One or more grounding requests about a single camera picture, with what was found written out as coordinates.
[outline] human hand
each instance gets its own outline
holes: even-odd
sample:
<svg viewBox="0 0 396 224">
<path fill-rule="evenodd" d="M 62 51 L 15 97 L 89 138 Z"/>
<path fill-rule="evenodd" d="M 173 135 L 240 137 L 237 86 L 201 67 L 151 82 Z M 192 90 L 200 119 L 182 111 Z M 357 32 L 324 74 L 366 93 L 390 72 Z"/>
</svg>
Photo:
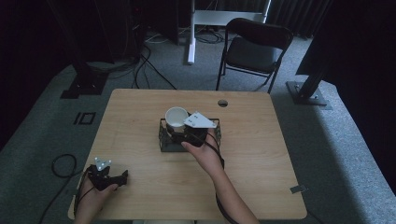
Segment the human hand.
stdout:
<svg viewBox="0 0 396 224">
<path fill-rule="evenodd" d="M 96 214 L 102 210 L 107 198 L 117 189 L 119 185 L 112 184 L 106 189 L 98 190 L 91 180 L 86 176 L 81 186 L 80 202 L 76 212 L 75 223 L 91 223 Z"/>
<path fill-rule="evenodd" d="M 213 146 L 216 150 L 218 149 L 218 145 L 216 140 L 210 136 L 215 137 L 214 129 L 208 129 L 208 134 L 206 135 L 206 142 Z M 223 168 L 221 166 L 221 162 L 218 154 L 206 144 L 202 144 L 200 147 L 195 147 L 188 142 L 182 142 L 181 145 L 186 148 L 192 156 L 198 161 L 201 167 L 212 177 L 218 173 L 223 172 Z"/>
</svg>

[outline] wire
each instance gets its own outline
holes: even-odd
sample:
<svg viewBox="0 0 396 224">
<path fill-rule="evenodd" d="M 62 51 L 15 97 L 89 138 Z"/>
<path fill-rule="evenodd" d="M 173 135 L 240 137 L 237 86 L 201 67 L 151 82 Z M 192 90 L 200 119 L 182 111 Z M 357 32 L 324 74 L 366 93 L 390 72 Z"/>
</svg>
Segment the wire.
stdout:
<svg viewBox="0 0 396 224">
<path fill-rule="evenodd" d="M 55 169 L 55 164 L 56 162 L 64 157 L 70 157 L 73 159 L 73 170 L 69 175 L 60 175 L 58 174 L 58 172 L 56 172 Z M 61 192 L 64 190 L 64 188 L 67 186 L 67 184 L 70 182 L 71 178 L 74 177 L 75 175 L 79 175 L 81 171 L 76 172 L 76 168 L 77 168 L 77 159 L 75 156 L 71 155 L 71 154 L 63 154 L 61 156 L 56 157 L 53 161 L 52 161 L 52 165 L 51 165 L 51 170 L 52 173 L 60 178 L 67 178 L 67 180 L 64 182 L 64 185 L 61 187 L 61 189 L 59 189 L 58 193 L 52 198 L 52 200 L 49 202 L 49 204 L 47 205 L 46 209 L 44 210 L 43 214 L 41 215 L 41 218 L 39 220 L 39 224 L 43 222 L 44 217 L 46 216 L 48 210 L 50 209 L 50 207 L 52 206 L 53 202 L 55 202 L 55 200 L 58 198 L 58 196 L 61 194 Z"/>
<path fill-rule="evenodd" d="M 313 217 L 314 219 L 316 219 L 318 223 L 324 224 L 324 222 L 323 222 L 320 218 L 318 218 L 317 216 L 315 216 L 311 211 L 309 211 L 308 209 L 306 209 L 306 211 L 308 212 L 309 215 L 311 215 L 311 217 Z"/>
<path fill-rule="evenodd" d="M 175 86 L 174 86 L 163 74 L 161 74 L 161 72 L 158 71 L 158 69 L 149 61 L 149 57 L 151 56 L 151 49 L 150 49 L 149 47 L 147 47 L 146 45 L 144 45 L 144 47 L 148 50 L 148 56 L 145 57 L 143 54 L 140 54 L 140 57 L 142 57 L 142 58 L 144 59 L 144 61 L 139 65 L 139 67 L 137 68 L 137 70 L 136 70 L 135 73 L 134 73 L 134 82 L 132 83 L 131 88 L 133 88 L 133 87 L 134 87 L 134 84 L 135 84 L 136 87 L 137 87 L 138 89 L 140 89 L 140 87 L 139 87 L 139 85 L 138 85 L 138 83 L 137 83 L 137 76 L 138 76 L 138 73 L 140 72 L 140 69 L 141 69 L 146 63 L 148 63 L 148 64 L 150 65 L 150 67 L 151 67 L 152 69 L 154 69 L 154 71 L 155 71 L 163 80 L 165 80 L 174 90 L 177 90 L 177 88 L 176 88 L 176 87 L 175 87 Z M 146 73 L 145 73 L 145 76 L 146 76 L 146 81 L 147 81 L 148 87 L 149 87 L 149 80 L 148 80 L 148 78 L 147 78 Z"/>
</svg>

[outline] gray carpet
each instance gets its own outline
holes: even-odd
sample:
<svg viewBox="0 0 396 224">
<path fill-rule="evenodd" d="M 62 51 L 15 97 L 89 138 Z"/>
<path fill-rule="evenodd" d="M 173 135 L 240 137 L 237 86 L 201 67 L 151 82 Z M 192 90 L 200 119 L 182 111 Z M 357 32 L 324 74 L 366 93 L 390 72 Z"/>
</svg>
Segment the gray carpet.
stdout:
<svg viewBox="0 0 396 224">
<path fill-rule="evenodd" d="M 271 93 L 290 158 L 310 214 L 302 220 L 264 220 L 262 223 L 396 223 L 396 199 L 365 145 L 336 88 L 321 82 L 319 89 L 332 110 L 319 106 L 295 105 L 286 81 L 304 81 L 295 76 L 310 44 L 295 37 L 285 55 Z M 222 44 L 197 42 L 195 64 L 186 65 L 188 45 L 179 46 L 161 37 L 147 43 L 149 61 L 180 90 L 214 90 Z M 108 66 L 93 63 L 95 66 Z M 133 71 L 110 74 L 102 95 L 82 95 L 76 100 L 60 99 L 69 88 L 75 71 L 66 67 L 48 85 L 28 117 L 0 153 L 0 223 L 38 223 L 65 178 L 51 171 L 52 161 L 62 154 L 77 158 L 76 172 L 84 166 L 112 90 L 131 88 Z M 259 77 L 230 72 L 220 83 L 221 91 L 266 91 Z M 137 78 L 142 89 L 172 89 L 145 65 Z M 75 124 L 78 113 L 95 113 L 92 124 Z M 71 174 L 73 161 L 62 158 L 56 170 Z M 67 210 L 78 177 L 49 208 L 43 223 L 71 223 Z M 132 221 L 95 221 L 132 223 Z"/>
</svg>

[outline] white paper cup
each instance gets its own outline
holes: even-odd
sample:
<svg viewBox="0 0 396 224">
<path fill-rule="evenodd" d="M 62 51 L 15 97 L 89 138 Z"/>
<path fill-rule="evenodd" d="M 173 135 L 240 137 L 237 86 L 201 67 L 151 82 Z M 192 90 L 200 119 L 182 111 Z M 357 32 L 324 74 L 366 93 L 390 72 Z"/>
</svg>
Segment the white paper cup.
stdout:
<svg viewBox="0 0 396 224">
<path fill-rule="evenodd" d="M 171 126 L 176 133 L 183 133 L 184 131 L 184 119 L 189 117 L 189 113 L 182 107 L 172 107 L 166 111 L 165 121 Z"/>
</svg>

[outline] human arm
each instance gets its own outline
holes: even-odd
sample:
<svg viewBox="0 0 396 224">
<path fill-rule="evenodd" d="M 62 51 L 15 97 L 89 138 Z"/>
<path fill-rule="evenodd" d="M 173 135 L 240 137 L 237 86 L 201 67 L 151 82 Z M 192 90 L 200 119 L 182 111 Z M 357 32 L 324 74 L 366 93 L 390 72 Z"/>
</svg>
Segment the human arm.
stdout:
<svg viewBox="0 0 396 224">
<path fill-rule="evenodd" d="M 93 221 L 96 214 L 103 208 L 107 198 L 117 189 L 118 185 L 113 184 L 100 191 L 93 186 L 88 177 L 81 181 L 84 181 L 84 183 L 81 186 L 80 202 L 74 223 L 88 224 Z"/>
<path fill-rule="evenodd" d="M 214 130 L 209 129 L 208 132 L 206 142 L 215 147 Z M 181 145 L 194 156 L 201 167 L 209 174 L 218 198 L 227 214 L 238 223 L 259 223 L 258 219 L 233 187 L 233 183 L 221 166 L 217 153 L 206 144 L 203 144 L 201 147 L 194 147 L 190 143 L 183 142 Z"/>
</svg>

